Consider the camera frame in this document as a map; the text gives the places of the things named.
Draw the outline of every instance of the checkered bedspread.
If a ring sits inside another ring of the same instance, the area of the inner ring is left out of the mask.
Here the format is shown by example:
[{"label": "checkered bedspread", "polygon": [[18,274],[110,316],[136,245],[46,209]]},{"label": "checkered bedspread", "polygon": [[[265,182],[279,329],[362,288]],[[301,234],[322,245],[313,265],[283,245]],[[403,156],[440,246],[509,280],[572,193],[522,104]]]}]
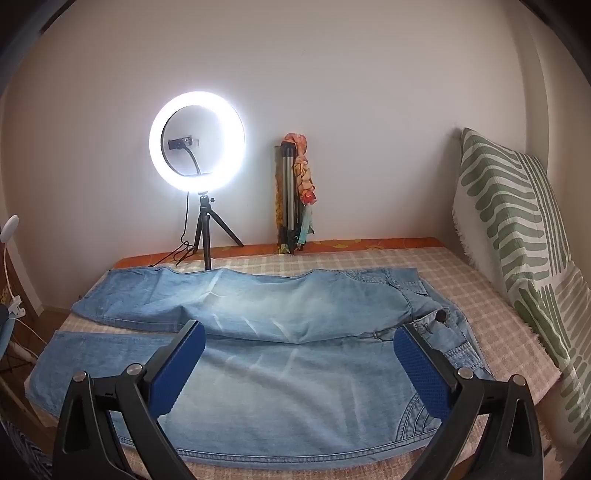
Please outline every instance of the checkered bedspread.
[{"label": "checkered bedspread", "polygon": [[[350,270],[414,267],[425,280],[442,295],[456,303],[464,312],[496,379],[505,381],[512,374],[523,375],[528,380],[534,402],[538,403],[560,375],[550,357],[544,352],[536,335],[494,292],[488,281],[445,248],[375,249],[295,257],[269,255],[213,260],[213,268],[219,267],[250,274],[283,276],[300,275],[315,268]],[[202,270],[203,262],[188,262],[177,269],[182,272]],[[68,317],[61,330],[99,333],[131,332],[131,330],[99,325],[73,314]],[[38,407],[35,409],[46,425],[56,424],[54,417]],[[460,461],[475,452],[484,424],[484,418],[477,421],[460,456]],[[137,452],[125,449],[125,453],[134,471],[148,476]],[[199,463],[187,463],[187,466],[196,478],[203,480],[397,480],[404,476],[420,453],[420,450],[416,450],[370,465],[317,472],[246,470]]]}]

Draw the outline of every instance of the green striped pillow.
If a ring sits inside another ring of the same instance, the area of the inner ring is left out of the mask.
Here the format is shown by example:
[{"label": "green striped pillow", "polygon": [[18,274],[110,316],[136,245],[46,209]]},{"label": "green striped pillow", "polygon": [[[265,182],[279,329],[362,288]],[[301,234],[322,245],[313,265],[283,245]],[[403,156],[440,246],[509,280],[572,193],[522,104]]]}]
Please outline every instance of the green striped pillow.
[{"label": "green striped pillow", "polygon": [[466,253],[563,372],[561,441],[591,432],[591,292],[571,259],[544,167],[532,156],[462,134],[454,220]]}]

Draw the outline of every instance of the tripod leg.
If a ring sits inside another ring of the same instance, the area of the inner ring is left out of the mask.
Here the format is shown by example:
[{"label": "tripod leg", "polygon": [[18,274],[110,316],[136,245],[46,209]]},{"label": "tripod leg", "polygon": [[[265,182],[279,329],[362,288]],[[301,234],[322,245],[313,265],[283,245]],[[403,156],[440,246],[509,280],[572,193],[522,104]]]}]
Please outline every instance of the tripod leg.
[{"label": "tripod leg", "polygon": [[203,221],[201,220],[201,213],[199,213],[199,220],[197,220],[197,230],[195,230],[195,241],[193,242],[193,254],[199,250],[199,242],[201,241],[201,231],[203,227]]},{"label": "tripod leg", "polygon": [[209,214],[213,217],[217,224],[223,228],[223,231],[226,232],[230,236],[230,238],[236,242],[236,244],[239,247],[244,247],[244,244],[240,241],[236,234],[230,230],[230,227],[226,225],[226,222],[224,222],[216,212],[210,209]]},{"label": "tripod leg", "polygon": [[203,259],[205,260],[205,270],[212,269],[212,249],[209,242],[209,214],[203,212]]}]

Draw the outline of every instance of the light blue jeans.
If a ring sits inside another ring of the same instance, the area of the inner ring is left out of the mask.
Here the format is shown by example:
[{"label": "light blue jeans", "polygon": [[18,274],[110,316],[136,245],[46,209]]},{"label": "light blue jeans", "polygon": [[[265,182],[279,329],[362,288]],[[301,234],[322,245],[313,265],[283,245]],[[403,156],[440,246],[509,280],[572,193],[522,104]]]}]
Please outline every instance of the light blue jeans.
[{"label": "light blue jeans", "polygon": [[[447,313],[444,323],[435,319]],[[78,302],[115,326],[178,331],[189,319],[207,346],[172,412],[159,419],[185,459],[222,466],[323,469],[426,445],[439,426],[392,347],[413,322],[456,367],[492,378],[462,312],[416,270],[316,270],[296,278],[167,268],[109,273]],[[58,415],[72,374],[119,374],[170,335],[59,332],[31,377],[31,401]],[[131,444],[120,417],[122,441]]]}]

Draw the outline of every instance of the white cable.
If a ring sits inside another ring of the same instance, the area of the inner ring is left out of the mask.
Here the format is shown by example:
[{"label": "white cable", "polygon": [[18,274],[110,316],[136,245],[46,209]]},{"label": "white cable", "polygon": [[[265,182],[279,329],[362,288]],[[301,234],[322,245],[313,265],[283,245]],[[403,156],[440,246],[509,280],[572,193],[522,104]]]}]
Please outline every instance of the white cable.
[{"label": "white cable", "polygon": [[14,343],[16,345],[18,345],[19,348],[22,348],[23,350],[25,350],[26,352],[30,353],[33,357],[35,357],[37,360],[39,360],[39,356],[35,353],[35,352],[31,352],[28,348],[23,347],[20,343],[17,342],[17,339],[15,339],[14,337],[12,337],[12,340],[10,340],[11,343]]},{"label": "white cable", "polygon": [[25,322],[23,322],[21,319],[15,319],[15,320],[17,322],[20,322],[21,325],[24,325],[25,327],[27,327],[30,331],[33,332],[33,334],[35,334],[35,336],[37,338],[39,338],[40,341],[43,342],[43,344],[47,345],[47,342],[43,338],[41,338],[39,335],[37,335],[37,332],[35,330],[33,330],[31,327],[29,327]]},{"label": "white cable", "polygon": [[4,245],[4,253],[2,254],[4,261],[4,275],[6,275],[6,285],[8,286],[8,292],[10,293],[11,298],[14,300],[12,288],[10,288],[10,280],[8,279],[8,268],[6,267],[6,250],[8,250],[8,246]]}]

